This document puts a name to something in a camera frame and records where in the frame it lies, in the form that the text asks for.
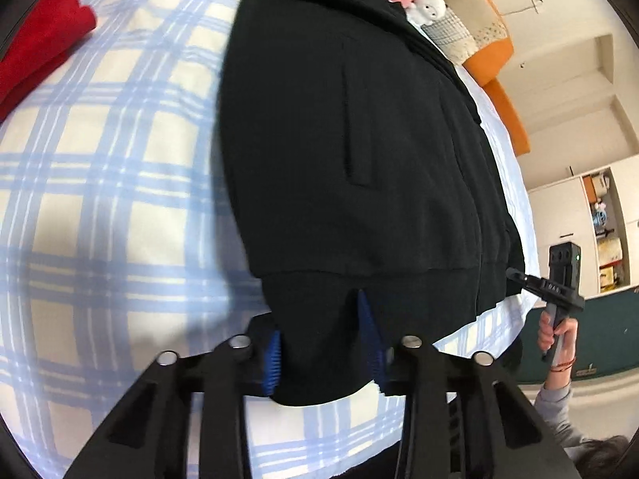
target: black clamp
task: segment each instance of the black clamp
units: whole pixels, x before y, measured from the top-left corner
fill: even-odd
[[[506,277],[546,302],[553,330],[571,314],[583,312],[586,301],[579,295],[581,249],[574,243],[551,246],[548,254],[550,274],[548,279],[526,275],[515,268],[506,271]],[[544,362],[555,362],[557,349],[563,344],[563,335],[555,336],[552,347],[542,357]]]
[[[204,393],[200,479],[250,479],[244,396],[267,396],[277,329],[269,313],[212,352],[163,352],[84,446],[65,479],[182,479],[191,398]],[[578,479],[572,462],[486,352],[470,359],[405,336],[385,362],[386,395],[406,395],[395,479]]]

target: hoodie cuff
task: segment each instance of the hoodie cuff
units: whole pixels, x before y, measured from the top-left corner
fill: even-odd
[[[546,389],[545,386],[542,386],[541,390],[539,391],[539,396],[546,402],[560,402],[571,396],[570,384],[568,384],[566,387],[562,387],[561,389],[556,389],[554,391],[549,391],[548,389]]]

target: white wall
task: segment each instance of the white wall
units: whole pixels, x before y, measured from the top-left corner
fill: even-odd
[[[530,0],[494,2],[503,14],[530,4]],[[634,134],[639,132],[639,49],[606,0],[544,0],[540,14],[526,10],[506,16],[505,20],[515,54],[504,72],[516,72],[522,63],[534,62],[567,46],[611,35],[613,66],[609,67],[609,75],[613,79],[613,93],[625,110]],[[516,86],[513,81],[516,74],[504,75],[504,87],[509,93],[521,90],[513,90]]]
[[[527,189],[556,182],[634,154],[610,106],[536,131],[517,160]]]

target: hand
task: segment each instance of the hand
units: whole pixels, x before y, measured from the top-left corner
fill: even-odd
[[[579,322],[577,319],[568,318],[564,320],[557,329],[553,332],[553,327],[550,324],[551,318],[546,312],[541,313],[539,319],[539,332],[537,338],[537,345],[542,351],[548,351],[555,342],[554,335],[565,335],[564,346],[561,353],[558,355],[558,363],[570,362],[576,354],[577,344],[577,329]]]

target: red cloth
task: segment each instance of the red cloth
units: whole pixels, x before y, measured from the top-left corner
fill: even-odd
[[[79,0],[36,3],[0,61],[0,123],[95,25],[93,10]]]

